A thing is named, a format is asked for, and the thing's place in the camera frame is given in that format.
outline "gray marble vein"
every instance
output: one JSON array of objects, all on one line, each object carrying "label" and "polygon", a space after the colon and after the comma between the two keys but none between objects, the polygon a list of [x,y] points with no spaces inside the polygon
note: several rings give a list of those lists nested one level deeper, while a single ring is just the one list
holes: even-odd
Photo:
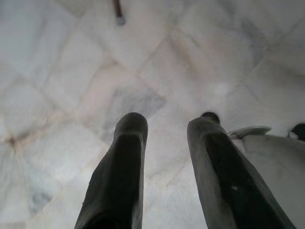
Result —
[{"label": "gray marble vein", "polygon": [[30,210],[14,149],[9,144],[1,144],[0,158],[0,224],[26,221]]},{"label": "gray marble vein", "polygon": [[42,169],[35,168],[23,157],[21,158],[21,167],[27,183],[30,212],[32,215],[36,215],[60,191],[61,185],[52,175],[47,174]]},{"label": "gray marble vein", "polygon": [[119,119],[128,112],[146,118],[156,113],[165,99],[119,64],[102,67],[93,78],[76,116],[108,144]]}]

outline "white marble tile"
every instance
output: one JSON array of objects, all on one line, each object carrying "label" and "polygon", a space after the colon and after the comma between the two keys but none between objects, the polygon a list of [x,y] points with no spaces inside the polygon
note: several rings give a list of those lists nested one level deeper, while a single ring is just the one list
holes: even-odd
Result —
[{"label": "white marble tile", "polygon": [[0,100],[6,127],[15,138],[45,126],[58,112],[37,89],[22,79],[8,87]]},{"label": "white marble tile", "polygon": [[0,114],[0,142],[4,142],[9,138],[10,134],[6,128],[3,114]]},{"label": "white marble tile", "polygon": [[209,104],[225,99],[242,80],[237,74],[227,75],[194,39],[179,31],[159,47],[140,77],[186,112],[197,115]]},{"label": "white marble tile", "polygon": [[190,158],[186,135],[188,122],[182,111],[170,103],[148,118],[144,167],[147,177],[152,178]]},{"label": "white marble tile", "polygon": [[88,7],[91,6],[92,0],[56,0],[76,17],[81,17]]},{"label": "white marble tile", "polygon": [[12,68],[0,62],[0,97],[17,78],[18,74]]},{"label": "white marble tile", "polygon": [[55,103],[71,111],[78,105],[96,71],[110,61],[99,45],[77,30],[65,46],[43,90]]},{"label": "white marble tile", "polygon": [[305,21],[302,21],[286,38],[273,48],[267,58],[294,74],[305,76]]},{"label": "white marble tile", "polygon": [[52,0],[5,0],[0,14],[0,60],[42,85],[76,20]]},{"label": "white marble tile", "polygon": [[181,172],[185,165],[185,160],[173,162],[170,166],[163,168],[163,170],[158,173],[148,176],[146,172],[146,164],[148,162],[149,161],[146,158],[144,166],[143,214],[146,214],[149,208],[154,204],[155,200],[164,193],[168,185]]},{"label": "white marble tile", "polygon": [[[24,143],[20,156],[32,171],[42,171],[64,185],[106,149],[92,132],[77,123],[64,121],[49,127],[34,141]],[[34,184],[43,173],[37,177],[36,173],[30,174],[34,176]]]},{"label": "white marble tile", "polygon": [[305,16],[305,2],[302,0],[255,0],[268,12],[277,25],[289,32]]},{"label": "white marble tile", "polygon": [[26,221],[30,218],[30,210],[14,149],[1,144],[0,158],[0,224]]},{"label": "white marble tile", "polygon": [[241,2],[197,1],[179,24],[228,77],[246,77],[279,33],[262,10],[247,4],[249,1]]},{"label": "white marble tile", "polygon": [[144,229],[163,227],[207,228],[190,160],[144,213]]},{"label": "white marble tile", "polygon": [[94,1],[81,27],[115,59],[136,71],[166,37],[193,0],[124,0],[124,26],[116,25],[112,1]]},{"label": "white marble tile", "polygon": [[50,222],[48,221],[43,211],[25,223],[25,229],[41,229],[41,228],[44,229],[50,228]]},{"label": "white marble tile", "polygon": [[0,229],[25,229],[25,223],[0,224]]},{"label": "white marble tile", "polygon": [[108,144],[115,125],[125,114],[139,112],[146,118],[165,100],[122,66],[105,66],[93,78],[75,115]]},{"label": "white marble tile", "polygon": [[58,197],[45,208],[50,229],[74,228],[85,198],[92,168],[85,168]]},{"label": "white marble tile", "polygon": [[35,215],[59,193],[61,185],[52,174],[48,174],[23,157],[20,163],[27,183],[30,212]]},{"label": "white marble tile", "polygon": [[250,75],[246,85],[259,103],[282,117],[283,122],[279,125],[289,125],[291,129],[304,121],[305,80],[294,69],[266,59]]}]

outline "dark wooden leg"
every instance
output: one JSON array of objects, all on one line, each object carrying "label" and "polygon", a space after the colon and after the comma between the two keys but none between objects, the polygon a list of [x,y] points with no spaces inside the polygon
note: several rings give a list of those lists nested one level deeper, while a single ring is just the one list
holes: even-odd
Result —
[{"label": "dark wooden leg", "polygon": [[122,14],[120,0],[112,0],[112,1],[113,1],[113,5],[114,5],[117,24],[118,25],[124,25],[125,24],[125,18]]},{"label": "dark wooden leg", "polygon": [[142,228],[146,140],[142,115],[129,113],[118,122],[112,145],[91,177],[75,229]]},{"label": "dark wooden leg", "polygon": [[199,199],[210,229],[295,229],[254,166],[210,118],[187,128]]}]

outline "marble floor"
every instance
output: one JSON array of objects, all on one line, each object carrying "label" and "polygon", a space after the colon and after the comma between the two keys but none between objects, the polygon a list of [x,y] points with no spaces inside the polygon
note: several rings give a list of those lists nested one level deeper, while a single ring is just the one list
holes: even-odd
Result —
[{"label": "marble floor", "polygon": [[73,228],[128,112],[149,124],[143,228],[207,228],[186,127],[305,121],[303,0],[0,1],[0,229]]}]

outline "black object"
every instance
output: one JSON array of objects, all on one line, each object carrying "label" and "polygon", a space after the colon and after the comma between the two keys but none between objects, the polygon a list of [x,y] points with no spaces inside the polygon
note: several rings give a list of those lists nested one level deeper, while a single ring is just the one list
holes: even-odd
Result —
[{"label": "black object", "polygon": [[125,18],[122,14],[122,8],[120,4],[120,0],[112,0],[114,10],[115,10],[115,15],[116,15],[116,20],[118,25],[124,25],[125,24]]},{"label": "black object", "polygon": [[207,117],[210,118],[212,121],[216,122],[217,124],[220,124],[220,119],[217,114],[214,112],[205,112],[201,115],[201,117]]},{"label": "black object", "polygon": [[290,132],[296,134],[299,140],[305,142],[305,123],[299,123]]},{"label": "black object", "polygon": [[113,143],[95,169],[75,229],[142,228],[146,119],[125,115]]},{"label": "black object", "polygon": [[187,137],[208,228],[295,228],[257,170],[217,122],[210,117],[194,119]]}]

